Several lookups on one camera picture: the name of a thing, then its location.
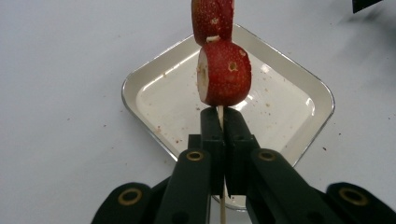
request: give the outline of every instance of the square plate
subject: square plate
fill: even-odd
[[[239,25],[233,42],[248,53],[252,85],[233,106],[244,116],[261,147],[279,151],[295,165],[334,111],[329,88],[299,64]],[[201,103],[196,87],[200,46],[193,36],[132,72],[122,86],[122,101],[149,133],[177,160],[188,136],[200,133]],[[227,206],[244,209],[243,197]]]

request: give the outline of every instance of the wooden skewer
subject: wooden skewer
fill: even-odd
[[[224,127],[224,106],[223,105],[218,105],[218,116],[219,116],[221,130],[223,130],[223,127]],[[223,194],[220,196],[221,196],[220,197],[220,223],[225,224],[225,222],[226,222],[226,218],[225,218],[225,188],[224,188]]]

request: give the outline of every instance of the apple flesh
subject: apple flesh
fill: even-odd
[[[231,40],[233,0],[191,0],[192,30],[197,44]]]
[[[197,86],[203,103],[230,106],[243,101],[250,90],[248,53],[231,41],[204,45],[199,53]]]

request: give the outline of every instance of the black object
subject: black object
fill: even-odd
[[[150,189],[138,183],[114,189],[92,224],[201,224],[210,196],[247,196],[253,223],[396,223],[396,214],[365,189],[332,184],[310,187],[276,151],[260,148],[242,115],[224,108],[224,133],[215,107],[201,112],[201,134],[189,136],[172,175]]]
[[[381,1],[382,0],[352,0],[352,11],[353,13],[357,13]]]

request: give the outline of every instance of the apple slice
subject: apple slice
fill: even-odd
[[[250,90],[251,65],[247,52],[231,41],[204,45],[199,53],[197,86],[207,105],[229,106],[243,101]]]
[[[231,40],[233,0],[191,0],[192,30],[197,44]]]

